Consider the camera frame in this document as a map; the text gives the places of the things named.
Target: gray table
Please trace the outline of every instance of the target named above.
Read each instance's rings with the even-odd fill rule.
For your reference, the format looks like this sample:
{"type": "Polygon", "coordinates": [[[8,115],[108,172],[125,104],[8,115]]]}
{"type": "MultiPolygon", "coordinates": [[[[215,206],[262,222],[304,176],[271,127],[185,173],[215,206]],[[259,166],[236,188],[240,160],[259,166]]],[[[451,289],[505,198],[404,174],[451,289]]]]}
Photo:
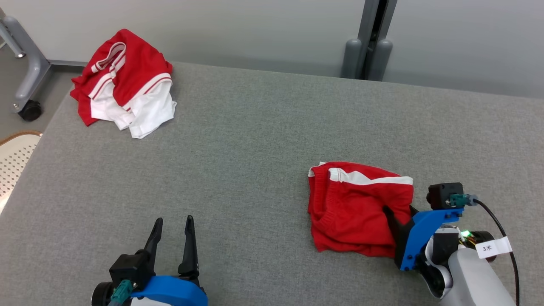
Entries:
{"type": "MultiPolygon", "coordinates": [[[[143,140],[85,127],[63,101],[0,216],[2,305],[87,306],[122,253],[164,218],[156,272],[181,262],[195,218],[210,305],[436,305],[391,259],[318,253],[307,173],[370,164],[428,185],[460,181],[509,233],[523,305],[544,300],[544,101],[174,64],[175,119],[143,140]]],[[[461,225],[499,236],[480,207],[461,225]]],[[[508,256],[493,268],[510,293],[508,256]]]]}

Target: caster wheel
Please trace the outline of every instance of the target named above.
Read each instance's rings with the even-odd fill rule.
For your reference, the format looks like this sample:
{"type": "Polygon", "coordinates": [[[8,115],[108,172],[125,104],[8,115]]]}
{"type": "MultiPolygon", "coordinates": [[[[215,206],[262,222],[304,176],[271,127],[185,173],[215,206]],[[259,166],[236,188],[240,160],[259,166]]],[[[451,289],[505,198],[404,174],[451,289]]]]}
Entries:
{"type": "Polygon", "coordinates": [[[36,120],[41,115],[40,102],[28,100],[27,104],[20,112],[18,112],[18,114],[24,121],[30,122],[36,120]]]}

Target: green connector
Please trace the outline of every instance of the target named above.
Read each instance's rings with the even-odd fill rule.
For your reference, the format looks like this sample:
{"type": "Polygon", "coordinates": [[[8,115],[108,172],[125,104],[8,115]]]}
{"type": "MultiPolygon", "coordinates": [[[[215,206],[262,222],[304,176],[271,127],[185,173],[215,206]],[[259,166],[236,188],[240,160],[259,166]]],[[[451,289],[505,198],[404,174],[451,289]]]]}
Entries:
{"type": "Polygon", "coordinates": [[[132,286],[131,281],[128,279],[122,280],[119,286],[113,291],[111,302],[109,302],[108,306],[123,305],[123,303],[131,297],[132,290],[134,290],[134,287],[132,286]]]}
{"type": "Polygon", "coordinates": [[[451,207],[463,207],[469,205],[468,194],[452,194],[449,197],[449,205],[451,207]]]}

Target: black cable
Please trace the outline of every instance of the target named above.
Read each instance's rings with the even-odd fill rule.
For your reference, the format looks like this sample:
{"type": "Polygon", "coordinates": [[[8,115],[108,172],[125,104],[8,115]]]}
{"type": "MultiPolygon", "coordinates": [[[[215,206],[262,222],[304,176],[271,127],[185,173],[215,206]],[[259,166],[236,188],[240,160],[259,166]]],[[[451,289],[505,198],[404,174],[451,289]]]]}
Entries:
{"type": "MultiPolygon", "coordinates": [[[[491,212],[489,207],[487,207],[487,205],[482,203],[480,200],[474,200],[474,202],[478,203],[481,207],[485,209],[485,211],[487,211],[487,213],[491,216],[491,218],[493,218],[493,221],[495,221],[495,224],[497,225],[497,227],[499,227],[500,233],[503,235],[503,237],[506,237],[506,232],[504,231],[503,226],[500,224],[497,217],[495,217],[495,215],[491,212]]],[[[518,271],[517,271],[516,258],[514,257],[513,252],[510,252],[510,259],[512,260],[512,266],[514,267],[514,281],[516,284],[516,306],[520,306],[520,275],[518,274],[518,271]]]]}

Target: blue plastic part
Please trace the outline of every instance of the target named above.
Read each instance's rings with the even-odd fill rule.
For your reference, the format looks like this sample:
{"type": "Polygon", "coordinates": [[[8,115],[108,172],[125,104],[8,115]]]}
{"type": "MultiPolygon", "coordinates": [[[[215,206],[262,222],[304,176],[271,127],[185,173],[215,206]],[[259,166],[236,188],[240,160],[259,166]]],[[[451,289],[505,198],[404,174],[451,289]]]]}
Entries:
{"type": "Polygon", "coordinates": [[[406,249],[404,250],[401,270],[410,271],[416,266],[416,256],[420,254],[421,248],[429,242],[437,229],[444,223],[459,221],[464,208],[420,211],[412,219],[414,226],[408,235],[406,249]]]}
{"type": "Polygon", "coordinates": [[[131,297],[147,297],[173,306],[208,306],[208,297],[197,285],[172,276],[152,277],[143,291],[132,292],[131,297]]]}

